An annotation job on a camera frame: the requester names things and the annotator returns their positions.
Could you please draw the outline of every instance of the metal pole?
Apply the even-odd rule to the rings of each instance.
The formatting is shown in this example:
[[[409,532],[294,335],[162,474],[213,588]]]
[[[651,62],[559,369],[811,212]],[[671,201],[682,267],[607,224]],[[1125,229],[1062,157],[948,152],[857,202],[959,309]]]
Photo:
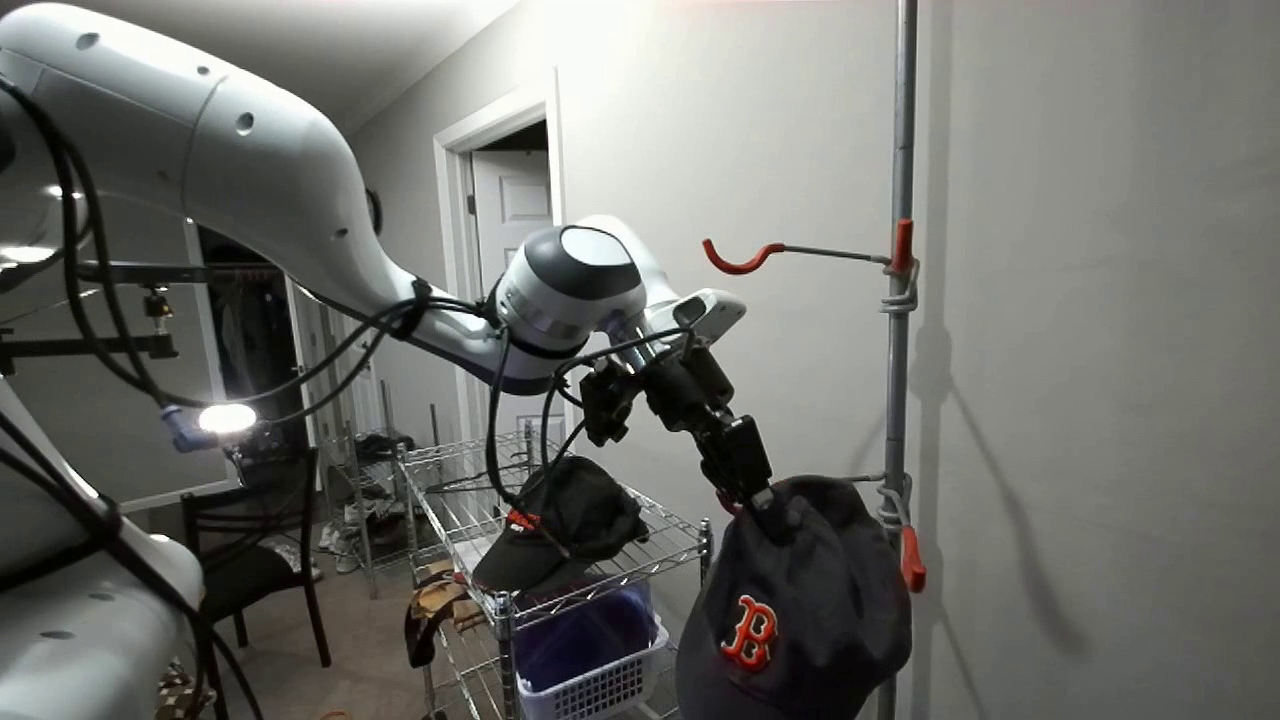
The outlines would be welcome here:
[[[915,162],[915,0],[895,0],[895,157],[893,157],[893,299],[888,312],[888,416],[885,416],[885,485],[913,509],[909,478],[909,314],[913,297],[913,162]],[[881,684],[881,720],[895,715],[895,674]]]

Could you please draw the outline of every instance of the door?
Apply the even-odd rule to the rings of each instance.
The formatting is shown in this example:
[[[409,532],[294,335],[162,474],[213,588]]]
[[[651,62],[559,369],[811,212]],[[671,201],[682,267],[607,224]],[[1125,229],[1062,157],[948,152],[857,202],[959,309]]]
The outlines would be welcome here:
[[[293,297],[289,297],[283,270],[208,229],[199,229],[199,239],[204,239],[204,264],[229,267],[232,276],[232,279],[208,283],[222,390],[256,397],[275,385],[289,385],[299,369],[299,347],[294,347],[294,318],[293,318]],[[260,425],[242,440],[235,440],[242,455],[283,461],[310,449],[306,420],[272,425],[305,408],[299,386],[250,401],[250,408],[260,410]]]
[[[525,235],[552,229],[552,170],[546,152],[471,152],[471,189],[469,189],[471,229],[474,229],[474,267],[480,292],[487,292]],[[507,451],[537,449],[544,401],[538,397],[504,397],[494,410],[494,440]],[[474,416],[487,420],[487,390],[474,390]],[[559,401],[552,402],[546,440],[552,451],[564,437]]]

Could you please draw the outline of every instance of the black baseball cap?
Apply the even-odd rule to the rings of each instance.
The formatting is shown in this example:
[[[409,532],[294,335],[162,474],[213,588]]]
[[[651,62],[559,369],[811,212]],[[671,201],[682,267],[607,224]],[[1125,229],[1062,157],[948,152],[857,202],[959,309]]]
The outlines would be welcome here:
[[[847,478],[793,474],[739,509],[675,653],[686,720],[853,720],[913,655],[913,605]]]
[[[582,455],[531,473],[517,503],[471,571],[480,588],[531,588],[648,540],[640,503]]]

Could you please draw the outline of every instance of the light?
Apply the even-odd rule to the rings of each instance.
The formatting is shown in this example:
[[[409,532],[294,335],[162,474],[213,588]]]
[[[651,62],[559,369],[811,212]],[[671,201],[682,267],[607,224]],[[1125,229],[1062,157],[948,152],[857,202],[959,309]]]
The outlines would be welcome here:
[[[60,182],[45,182],[45,196],[64,201]],[[82,201],[82,192],[71,192],[71,201]]]
[[[0,245],[0,267],[45,264],[53,251],[46,245]]]
[[[208,402],[199,416],[196,416],[199,430],[208,437],[240,437],[256,425],[256,408],[249,402]]]

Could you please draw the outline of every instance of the cable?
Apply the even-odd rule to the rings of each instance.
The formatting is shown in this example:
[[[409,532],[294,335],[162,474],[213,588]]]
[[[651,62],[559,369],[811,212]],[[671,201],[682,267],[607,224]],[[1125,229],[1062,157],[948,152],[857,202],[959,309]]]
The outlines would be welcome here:
[[[507,355],[513,355],[513,327],[507,323],[498,323],[498,338],[504,338],[504,350],[494,358],[494,380],[487,385],[485,468],[487,468],[492,491],[521,512],[521,499],[504,488],[504,474],[498,474],[498,464],[494,464],[498,377],[507,370]]]
[[[32,478],[32,485],[46,485],[32,464],[22,464],[20,455],[13,455],[6,449],[0,449],[0,464],[6,464],[16,474],[22,474],[22,478]],[[75,562],[75,558],[82,558],[82,554],[92,554],[92,552],[101,552],[101,540],[94,540],[94,537],[87,537],[82,542],[64,542],[64,548],[54,548],[54,552],[46,552],[46,554],[35,554],[35,558],[26,558],[26,562],[20,562],[20,567],[6,567],[6,571],[0,574],[0,590],[13,590],[13,588],[32,584],[32,578],[39,578],[39,574],[46,574],[46,571],[60,571],[60,567],[66,567],[66,562]]]
[[[204,640],[213,640],[213,646],[222,653],[232,674],[242,684],[242,701],[249,701],[250,715],[260,715],[260,705],[256,705],[242,672],[235,668],[232,646],[204,625],[204,617],[144,554],[137,554],[130,542],[121,540],[114,503],[109,495],[101,495],[109,509],[109,516],[101,516],[101,509],[92,509],[79,491],[71,491],[66,478],[53,468],[53,461],[6,416],[0,416],[0,430],[35,464],[32,468],[0,449],[6,468],[26,474],[53,499],[60,499],[79,521],[79,529],[94,540],[94,548],[113,552],[144,588],[153,588],[162,605],[185,612],[185,620],[196,636],[196,695],[204,695],[204,674],[208,674]]]
[[[79,335],[87,338],[92,355],[114,377],[122,380],[126,386],[153,397],[158,408],[162,402],[185,402],[185,408],[204,408],[208,401],[192,401],[192,397],[181,397],[181,390],[169,390],[156,385],[156,377],[147,370],[130,331],[126,331],[126,318],[122,318],[122,309],[121,309],[121,292],[114,292],[114,270],[109,264],[113,248],[109,248],[109,233],[103,233],[103,212],[101,212],[101,192],[92,182],[92,170],[82,162],[82,157],[75,152],[75,144],[45,116],[45,106],[35,101],[26,101],[20,89],[3,82],[0,89],[32,116],[46,157],[53,157],[53,166],[54,166],[54,182],[60,182],[60,217],[64,217],[64,292],[66,292],[66,309],[71,309],[71,318],[79,327]],[[82,212],[82,224],[75,233],[75,182],[79,181],[79,196],[87,202]],[[113,327],[114,335],[122,338],[122,355],[126,355],[126,369],[103,347],[103,338],[94,335],[87,312],[82,312],[82,297],[79,297],[79,267],[75,267],[75,248],[79,239],[92,235],[92,248],[94,248],[94,264],[101,264],[101,283],[103,283],[103,299],[109,299],[109,314],[113,314]],[[354,331],[348,331],[326,355],[320,355],[306,370],[275,385],[275,386],[264,386],[264,390],[250,390],[242,397],[242,402],[256,402],[256,401],[268,401],[268,397],[278,397],[278,390],[294,390],[299,385],[314,380],[324,369],[333,369],[338,358],[338,350],[348,350],[366,327],[385,323],[385,318],[394,318],[404,312],[413,312],[414,299],[404,299],[404,304],[392,304],[377,314],[366,314]],[[283,420],[299,420],[314,408],[324,408],[337,390],[326,390],[320,402],[305,408],[305,410],[293,410]]]
[[[544,410],[538,410],[538,468],[556,468],[566,451],[566,442],[582,430],[589,420],[581,420],[566,440],[559,442],[556,461],[546,461],[546,425],[552,425],[552,397],[559,390],[566,402],[582,408],[582,401],[566,397],[564,386],[564,377],[577,369],[577,365],[591,365],[598,355],[615,355],[615,350],[629,350],[629,347],[643,347],[643,343],[655,343],[655,338],[669,338],[669,335],[686,335],[693,327],[669,327],[669,331],[651,331],[651,335],[636,335],[629,343],[613,343],[613,347],[598,347],[598,350],[589,350],[589,355],[577,355],[577,358],[564,358],[552,380],[546,380],[546,390],[544,390]]]
[[[350,370],[348,370],[338,385],[333,385],[333,390],[320,397],[310,408],[299,408],[299,410],[289,410],[289,416],[272,416],[272,420],[264,420],[264,425],[293,425],[293,420],[305,420],[305,416],[320,410],[324,402],[333,402],[344,386],[354,385],[354,377],[366,369],[366,358],[373,358],[373,350],[385,343],[385,335],[386,335],[386,327],[377,327],[377,335],[366,338],[366,347],[358,350],[358,358],[350,365]]]

